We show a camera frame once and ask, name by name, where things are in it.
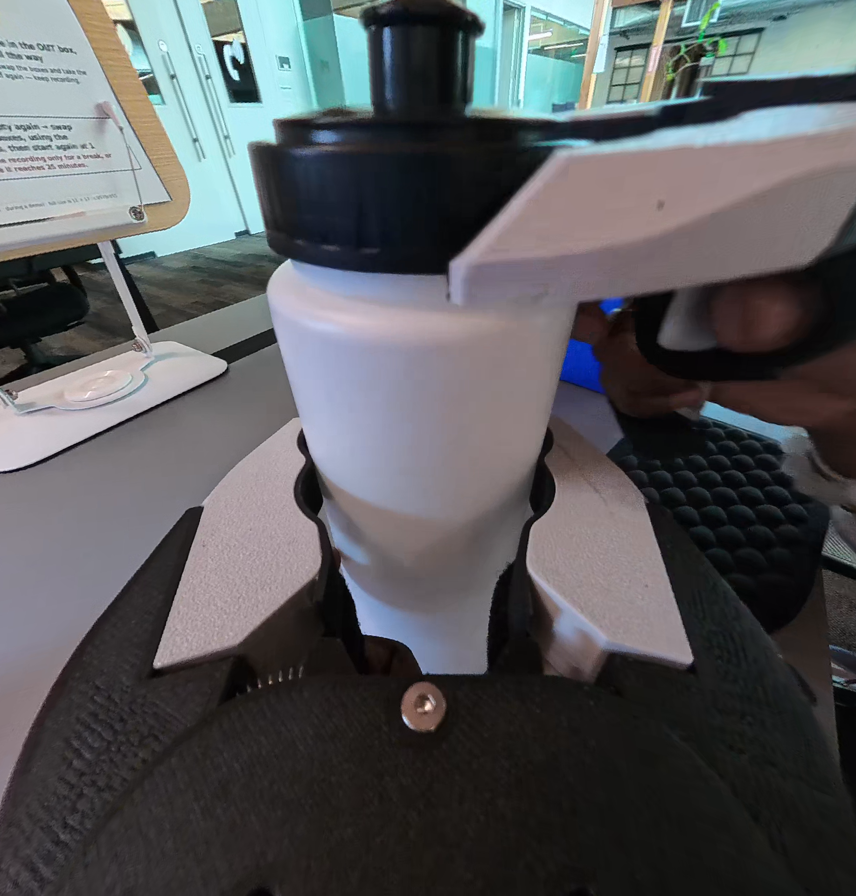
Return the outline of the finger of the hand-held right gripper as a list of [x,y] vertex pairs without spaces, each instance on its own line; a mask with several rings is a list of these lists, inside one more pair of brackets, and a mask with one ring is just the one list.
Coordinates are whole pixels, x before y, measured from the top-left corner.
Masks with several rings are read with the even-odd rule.
[[856,210],[856,102],[552,153],[448,267],[459,307],[573,306],[804,269]]

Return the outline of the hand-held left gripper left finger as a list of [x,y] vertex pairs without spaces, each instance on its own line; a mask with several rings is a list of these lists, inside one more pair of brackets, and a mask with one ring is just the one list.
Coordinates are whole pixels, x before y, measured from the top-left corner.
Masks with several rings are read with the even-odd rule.
[[300,435],[290,420],[205,499],[155,671],[235,656],[259,674],[287,674],[321,637],[323,548],[320,524],[295,495],[306,465]]

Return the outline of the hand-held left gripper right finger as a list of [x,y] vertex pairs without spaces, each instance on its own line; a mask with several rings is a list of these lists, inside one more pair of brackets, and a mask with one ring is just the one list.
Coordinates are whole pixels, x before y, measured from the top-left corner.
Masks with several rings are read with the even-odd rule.
[[544,672],[591,682],[615,654],[688,668],[694,657],[646,500],[568,423],[552,418],[550,432],[554,497],[526,547]]

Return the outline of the blue plastic bin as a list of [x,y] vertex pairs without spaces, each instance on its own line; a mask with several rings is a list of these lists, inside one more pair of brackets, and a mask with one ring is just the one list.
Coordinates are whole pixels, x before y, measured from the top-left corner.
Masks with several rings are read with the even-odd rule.
[[601,363],[596,348],[610,337],[613,321],[628,303],[622,298],[609,298],[596,305],[578,308],[567,352],[560,372],[560,381],[591,392],[603,394]]

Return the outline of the white plastic bottle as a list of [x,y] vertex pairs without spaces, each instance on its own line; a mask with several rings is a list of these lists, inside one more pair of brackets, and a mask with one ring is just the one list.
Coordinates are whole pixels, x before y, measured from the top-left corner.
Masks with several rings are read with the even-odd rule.
[[576,307],[463,308],[444,276],[297,261],[266,297],[362,631],[483,673]]

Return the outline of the black ribbed bottle lid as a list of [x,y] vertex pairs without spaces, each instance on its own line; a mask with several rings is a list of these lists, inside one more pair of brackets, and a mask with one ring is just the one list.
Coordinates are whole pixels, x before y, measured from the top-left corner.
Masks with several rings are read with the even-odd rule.
[[249,145],[270,247],[359,273],[444,274],[560,146],[589,140],[570,119],[470,110],[482,20],[447,1],[395,1],[360,15],[370,108],[274,121]]

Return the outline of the person's right forearm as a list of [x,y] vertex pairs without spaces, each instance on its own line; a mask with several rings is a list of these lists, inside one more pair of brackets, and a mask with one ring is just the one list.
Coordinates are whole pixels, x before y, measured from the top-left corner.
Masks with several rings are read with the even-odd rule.
[[797,489],[830,508],[837,532],[856,553],[856,479],[830,468],[800,428],[791,430],[783,449]]

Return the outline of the person's left hand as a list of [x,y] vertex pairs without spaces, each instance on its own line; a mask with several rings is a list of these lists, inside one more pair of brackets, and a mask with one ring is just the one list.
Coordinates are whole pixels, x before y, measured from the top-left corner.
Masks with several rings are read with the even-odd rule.
[[389,638],[365,635],[364,655],[371,675],[412,679],[422,676],[422,669],[411,650]]

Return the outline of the person's right hand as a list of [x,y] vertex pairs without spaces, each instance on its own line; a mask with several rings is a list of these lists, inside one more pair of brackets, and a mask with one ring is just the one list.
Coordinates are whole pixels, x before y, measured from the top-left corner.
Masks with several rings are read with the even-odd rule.
[[[737,353],[780,350],[807,335],[823,301],[797,277],[767,277],[716,289],[710,306],[719,344]],[[628,311],[608,317],[599,303],[578,306],[572,337],[592,345],[612,405],[648,419],[707,400],[768,423],[804,429],[825,465],[856,479],[856,339],[766,382],[706,385],[648,364],[635,344]]]

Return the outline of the green potted plant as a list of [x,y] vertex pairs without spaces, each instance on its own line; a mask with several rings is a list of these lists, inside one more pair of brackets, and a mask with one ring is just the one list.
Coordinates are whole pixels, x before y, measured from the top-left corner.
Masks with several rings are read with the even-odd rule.
[[668,50],[664,68],[663,99],[689,98],[696,93],[703,66],[724,48],[724,40],[710,37],[708,29],[718,18],[721,1],[687,2],[682,28],[694,28],[694,37]]

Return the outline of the black honeycomb seat cushion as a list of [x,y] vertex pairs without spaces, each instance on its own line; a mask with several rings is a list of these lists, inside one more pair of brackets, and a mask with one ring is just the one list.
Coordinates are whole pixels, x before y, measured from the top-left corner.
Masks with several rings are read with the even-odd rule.
[[704,416],[614,414],[623,438],[610,459],[668,511],[767,633],[786,627],[814,588],[829,511],[796,485],[780,444]]

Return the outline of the instruction sign on white stand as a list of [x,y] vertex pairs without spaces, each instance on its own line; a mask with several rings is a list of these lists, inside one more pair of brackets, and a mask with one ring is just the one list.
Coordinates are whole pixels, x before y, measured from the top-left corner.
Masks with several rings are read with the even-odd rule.
[[112,243],[166,230],[188,212],[187,177],[101,2],[68,2],[104,69],[120,108],[170,200],[118,213],[80,212],[0,228],[0,263],[96,247],[130,319],[131,346],[119,355],[33,385],[0,387],[0,473],[25,469],[222,376],[226,361],[178,342],[152,341]]

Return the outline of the white door with window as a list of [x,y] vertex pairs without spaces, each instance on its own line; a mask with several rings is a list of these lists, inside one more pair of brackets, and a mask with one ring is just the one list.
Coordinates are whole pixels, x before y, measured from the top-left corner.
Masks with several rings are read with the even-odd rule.
[[164,34],[170,23],[166,2],[103,1],[103,6],[192,185],[207,152]]
[[248,150],[270,134],[269,89],[254,61],[253,29],[244,23],[242,2],[179,1],[176,6],[233,201],[244,229],[261,233],[264,221]]

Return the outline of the printed instruction sheet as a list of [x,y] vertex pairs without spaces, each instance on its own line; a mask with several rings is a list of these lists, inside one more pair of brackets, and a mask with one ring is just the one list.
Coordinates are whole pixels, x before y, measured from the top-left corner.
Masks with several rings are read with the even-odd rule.
[[169,200],[70,4],[0,1],[0,228]]

